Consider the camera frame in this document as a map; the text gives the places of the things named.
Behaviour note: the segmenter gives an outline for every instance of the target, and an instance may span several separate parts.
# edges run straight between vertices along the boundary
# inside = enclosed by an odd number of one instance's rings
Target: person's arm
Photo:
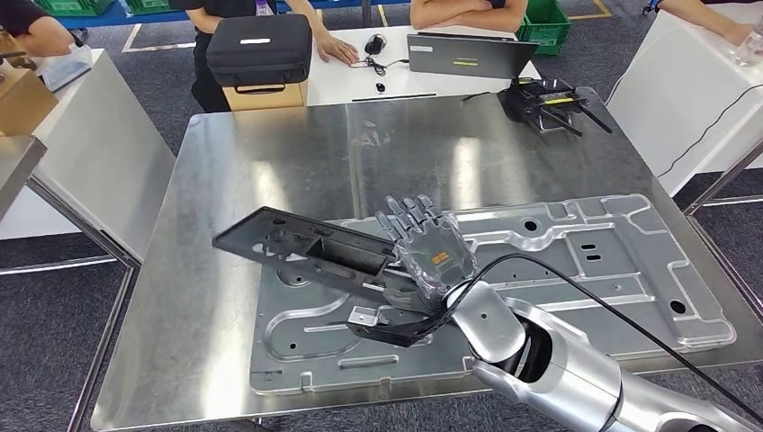
[[[471,11],[492,9],[485,0],[412,0],[410,3],[410,25],[420,30],[453,19],[457,15]]]
[[[700,0],[662,0],[658,7],[669,14],[718,34],[739,46],[752,32],[752,26],[740,24],[707,7]]]
[[[217,30],[218,24],[220,24],[220,21],[222,21],[222,18],[219,16],[208,14],[203,7],[199,9],[186,10],[185,13],[188,15],[188,18],[191,19],[191,22],[193,22],[193,25],[195,25],[197,29],[209,34],[214,33],[215,30]]]
[[[462,13],[444,22],[443,25],[465,25],[477,29],[513,33],[522,25],[522,17],[525,16],[526,9],[527,0],[506,0],[506,5],[500,9]]]
[[[0,25],[33,57],[62,56],[74,37],[31,0],[0,0]]]
[[[347,65],[352,65],[358,61],[357,49],[349,43],[331,36],[308,0],[286,0],[286,4],[295,14],[302,14],[308,18],[320,59],[328,61],[329,56],[331,56]]]
[[[69,45],[74,43],[71,33],[50,16],[37,19],[25,34],[15,38],[32,57],[63,56],[71,52]]]

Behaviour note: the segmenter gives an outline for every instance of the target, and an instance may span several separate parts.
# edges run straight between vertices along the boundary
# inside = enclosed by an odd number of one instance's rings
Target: laptop
[[[511,38],[420,32],[408,35],[413,72],[468,77],[519,78],[538,48]]]

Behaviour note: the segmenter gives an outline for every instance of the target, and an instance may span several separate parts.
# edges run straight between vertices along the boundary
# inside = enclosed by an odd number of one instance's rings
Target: case handle
[[[236,85],[233,89],[236,90],[236,93],[239,95],[271,95],[286,90],[286,84],[281,84],[280,87],[252,88],[249,90],[238,90],[238,85]]]

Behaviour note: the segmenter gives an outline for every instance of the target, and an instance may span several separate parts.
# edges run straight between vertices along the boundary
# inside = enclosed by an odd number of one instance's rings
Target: green crate
[[[136,15],[158,14],[173,10],[169,7],[169,0],[127,0],[127,6],[130,12]]]
[[[541,46],[535,54],[555,56],[569,31],[570,20],[558,0],[530,0],[516,36],[521,41],[539,43]]]
[[[113,0],[35,0],[42,10],[53,16],[96,16]]]

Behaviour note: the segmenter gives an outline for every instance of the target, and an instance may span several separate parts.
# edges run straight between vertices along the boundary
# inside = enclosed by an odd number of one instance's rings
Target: white desk
[[[740,23],[763,2],[712,6]],[[723,108],[763,83],[763,65],[739,67],[722,38],[661,12],[607,106],[655,175],[697,141]],[[696,173],[723,171],[763,137],[763,88],[751,90],[660,178],[674,195]],[[763,167],[759,158],[750,167]]]
[[[175,157],[108,54],[93,61],[34,131],[48,148],[34,175],[142,261]],[[0,220],[0,239],[76,231],[29,188]]]
[[[512,33],[462,26],[427,31],[477,36],[514,36]],[[361,59],[365,57],[365,43],[371,36],[375,33],[383,34],[387,39],[387,46],[381,51],[381,54],[373,57],[379,64],[387,65],[395,60],[408,58],[406,36],[416,32],[417,30],[414,30],[413,27],[400,26],[340,30],[333,31],[331,34],[354,45],[358,49]],[[532,63],[528,63],[522,72],[522,77],[540,78],[540,74]],[[436,96],[474,95],[482,92],[498,92],[509,85],[509,81],[506,79],[411,72],[408,65],[404,63],[391,66],[387,69],[386,76],[378,76],[372,67],[348,68],[336,59],[324,63],[315,50],[313,50],[309,80],[307,105],[310,106],[350,104],[357,99],[377,97],[426,94],[435,94]],[[382,83],[386,86],[386,91],[383,94],[376,91],[376,83]]]

